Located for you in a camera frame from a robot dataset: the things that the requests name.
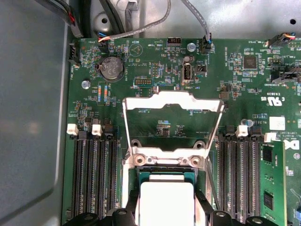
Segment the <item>capacitor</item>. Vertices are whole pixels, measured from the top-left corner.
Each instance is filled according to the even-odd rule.
[[[196,46],[196,44],[194,44],[193,42],[191,42],[191,43],[189,43],[189,44],[187,45],[187,50],[188,50],[189,52],[194,52],[194,51],[196,51],[196,49],[197,49],[197,46]]]
[[[251,119],[242,119],[240,121],[241,125],[245,125],[247,127],[252,127],[254,125],[254,122]]]
[[[83,80],[83,81],[81,82],[81,87],[82,87],[83,89],[88,89],[88,88],[90,88],[90,86],[91,86],[91,83],[90,83],[89,80]]]

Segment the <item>chip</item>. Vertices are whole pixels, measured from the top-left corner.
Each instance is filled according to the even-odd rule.
[[[229,100],[229,92],[221,92],[221,100]]]
[[[272,162],[272,147],[263,146],[262,158],[264,161]]]
[[[255,56],[244,56],[244,69],[257,69]]]
[[[263,204],[266,207],[273,210],[273,208],[274,208],[274,197],[271,194],[269,194],[267,192],[264,192],[264,194],[263,194]]]
[[[164,128],[164,129],[162,130],[162,135],[163,135],[164,137],[168,137],[168,136],[169,136],[169,129]]]

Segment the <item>black cable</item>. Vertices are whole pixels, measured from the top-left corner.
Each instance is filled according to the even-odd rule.
[[[81,24],[85,38],[91,38],[91,0],[82,0],[81,2]]]
[[[65,21],[65,23],[67,23],[69,26],[71,26],[72,22],[71,22],[71,19],[70,19],[68,13],[65,10],[63,10],[62,8],[60,8],[58,5],[56,5],[55,3],[53,3],[50,0],[35,0],[35,1],[37,3],[39,3],[40,5],[44,6],[49,11],[56,14],[57,16],[59,16],[62,20]]]
[[[119,28],[119,32],[120,33],[124,33],[125,31],[124,31],[124,28],[123,28],[123,24],[122,24],[122,21],[121,21],[121,19],[119,17],[119,14],[118,14],[117,10],[115,9],[115,7],[113,6],[113,4],[111,3],[110,0],[106,0],[106,1],[108,3],[108,6],[111,9],[111,12],[112,12],[113,16],[115,17],[115,21],[116,21],[117,26]]]
[[[71,14],[71,9],[70,9],[70,6],[67,4],[67,2],[65,2],[64,0],[54,0],[54,1],[56,1],[61,6],[63,6],[64,9],[68,12],[68,14]]]
[[[111,11],[111,8],[109,7],[107,1],[106,0],[99,0],[99,1],[100,1],[100,4],[102,5],[106,15],[109,18],[109,21],[110,21],[110,24],[112,26],[114,34],[120,34],[120,30],[119,30],[119,27],[116,23],[115,16],[113,15],[113,13]]]

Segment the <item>white slot latch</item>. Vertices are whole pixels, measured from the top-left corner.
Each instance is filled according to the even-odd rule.
[[[239,125],[237,126],[237,130],[235,132],[237,137],[246,137],[248,136],[248,126],[246,125]]]
[[[265,133],[264,134],[264,142],[270,143],[273,140],[276,140],[277,133]]]
[[[103,133],[102,126],[100,124],[92,125],[92,135],[101,137]]]
[[[79,133],[79,129],[77,128],[77,125],[74,123],[68,123],[67,134],[77,136],[78,133]]]

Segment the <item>motherboard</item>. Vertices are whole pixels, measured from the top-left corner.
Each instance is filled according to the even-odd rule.
[[[66,140],[63,223],[82,212],[103,218],[124,204],[122,101],[174,90],[224,102],[210,151],[220,209],[241,222],[263,216],[279,226],[300,224],[301,40],[272,48],[266,40],[213,40],[210,49],[202,42],[71,44],[67,122],[76,128]],[[206,143],[214,126],[210,112],[178,105],[134,109],[127,117],[131,140],[165,151]],[[239,125],[248,127],[247,136]],[[136,174],[130,172],[129,190],[139,186]],[[204,190],[204,175],[196,183]],[[213,197],[209,201],[216,207]]]

